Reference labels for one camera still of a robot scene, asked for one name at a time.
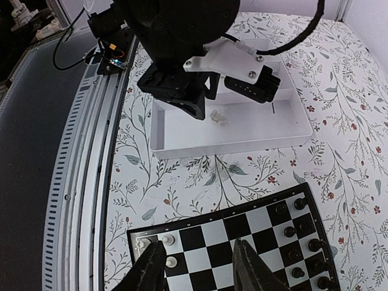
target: leaf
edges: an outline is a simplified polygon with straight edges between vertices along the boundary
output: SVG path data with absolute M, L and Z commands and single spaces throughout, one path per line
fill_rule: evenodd
M 336 150 L 334 150 L 334 152 L 337 155 L 337 157 L 339 157 L 342 161 L 344 161 L 344 159 L 342 159 L 342 156 Z
M 330 250 L 332 251 L 333 258 L 335 258 L 338 254 L 338 249 L 335 246 L 330 246 Z
M 374 109 L 375 109 L 377 112 L 382 113 L 382 112 L 380 111 L 380 109 L 379 109 L 377 106 L 375 106 Z
M 306 179 L 299 177 L 298 174 L 295 173 L 295 171 L 292 171 L 292 172 L 293 172 L 293 178 L 295 179 L 296 182 L 298 182 L 298 184 L 303 184 L 306 182 Z
M 144 221 L 150 220 L 151 217 L 155 214 L 157 208 L 158 208 L 158 206 L 156 206 L 155 208 L 151 208 L 150 210 L 145 212 L 145 214 L 143 214 L 141 219 L 143 219 Z
M 329 93 L 336 93 L 337 92 L 337 88 L 327 88 L 325 91 L 329 92 Z
M 353 169 L 353 168 L 345 169 L 345 173 L 347 173 L 347 174 L 352 174 L 352 173 L 355 173 L 355 172 L 356 172 L 356 170 Z
M 141 115 L 139 115 L 139 122 L 140 122 L 141 126 L 144 126 L 144 118 Z
M 240 167 L 238 167 L 236 165 L 230 165 L 229 172 L 236 174 L 236 175 L 242 175 L 242 176 L 248 175 L 246 172 L 244 172 Z
M 128 162 L 130 162 L 135 166 L 138 165 L 140 162 L 140 159 L 137 156 L 131 156 L 131 155 L 124 155 L 124 156 L 127 158 Z
M 320 54 L 323 55 L 325 59 L 330 59 L 330 57 L 327 54 L 321 53 L 321 52 L 320 52 Z
M 334 190 L 337 190 L 342 186 L 342 180 L 338 180 L 337 184 L 335 184 Z
M 350 102 L 357 103 L 352 97 L 346 96 L 346 99 L 348 99 Z
M 210 177 L 210 179 L 204 184 L 204 186 L 210 186 L 216 181 L 216 174 L 213 173 L 213 175 Z
M 361 123 L 361 125 L 364 125 L 363 121 L 361 120 L 361 118 L 359 116 L 356 116 L 356 119 L 358 120 L 359 123 Z
M 381 181 L 380 180 L 376 180 L 375 181 L 375 185 L 376 185 L 378 196 L 380 196 L 381 195 Z

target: floral pattern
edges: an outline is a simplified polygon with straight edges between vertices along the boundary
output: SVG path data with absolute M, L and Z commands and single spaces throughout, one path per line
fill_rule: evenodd
M 276 46 L 309 18 L 239 13 L 230 33 Z M 152 97 L 136 86 L 141 45 L 117 134 L 105 239 L 105 289 L 130 270 L 127 229 L 177 221 L 310 184 L 343 290 L 388 290 L 388 78 L 343 23 L 323 20 L 283 60 L 314 135 L 286 149 L 158 161 L 149 150 Z

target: wire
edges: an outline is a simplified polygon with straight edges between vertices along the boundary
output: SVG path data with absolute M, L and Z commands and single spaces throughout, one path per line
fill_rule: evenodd
M 296 47 L 298 44 L 305 41 L 306 38 L 308 38 L 314 32 L 314 30 L 318 26 L 319 21 L 321 20 L 323 14 L 324 14 L 324 11 L 325 11 L 325 0 L 318 0 L 318 8 L 316 10 L 314 18 L 310 21 L 307 28 L 300 35 L 298 35 L 295 39 L 290 41 L 288 44 L 282 45 L 281 47 L 275 48 L 273 50 L 267 50 L 267 51 L 258 50 L 256 53 L 258 55 L 263 55 L 263 56 L 265 56 L 265 55 L 276 56 L 280 53 L 284 53 L 284 52 Z M 231 41 L 234 41 L 234 42 L 239 41 L 239 39 L 235 38 L 232 35 L 228 35 L 226 33 L 223 34 L 223 37 L 225 37 Z
M 53 52 L 53 59 L 52 59 L 52 62 L 53 62 L 53 65 L 54 65 L 54 68 L 56 68 L 57 70 L 59 71 L 67 71 L 67 70 L 70 70 L 74 67 L 76 67 L 77 65 L 81 64 L 82 62 L 84 62 L 86 59 L 91 59 L 91 58 L 94 58 L 95 56 L 98 56 L 99 53 L 95 53 L 94 55 L 91 55 L 91 56 L 87 56 L 87 57 L 83 57 L 82 59 L 80 59 L 78 62 L 68 66 L 68 67 L 65 67 L 65 68 L 61 68 L 61 67 L 58 67 L 58 65 L 56 64 L 56 61 L 55 61 L 55 58 L 56 58 L 56 53 L 59 49 L 59 46 L 61 45 L 61 42 L 63 41 L 63 39 L 65 38 L 65 36 L 68 34 L 68 32 L 70 31 L 70 29 L 73 28 L 74 24 L 77 22 L 77 20 L 81 17 L 81 15 L 85 12 L 85 8 L 82 8 L 81 12 L 78 14 L 78 16 L 74 19 L 74 21 L 69 25 L 69 27 L 67 27 L 66 31 L 64 32 L 64 34 L 61 36 L 61 38 L 59 39 L 59 41 L 57 42 L 55 48 L 54 48 L 54 52 Z

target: white bracket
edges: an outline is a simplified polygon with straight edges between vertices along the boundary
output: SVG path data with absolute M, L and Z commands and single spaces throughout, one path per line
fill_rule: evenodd
M 186 61 L 187 72 L 215 72 L 255 84 L 264 65 L 264 58 L 256 49 L 243 42 L 218 39 L 204 46 L 205 56 L 194 56 Z

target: white wall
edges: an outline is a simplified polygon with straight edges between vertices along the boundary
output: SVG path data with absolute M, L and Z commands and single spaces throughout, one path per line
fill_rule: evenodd
M 353 0 L 345 23 L 388 73 L 388 1 Z
M 334 20 L 341 0 L 326 0 L 324 18 Z M 314 16 L 318 0 L 241 0 L 241 11 Z

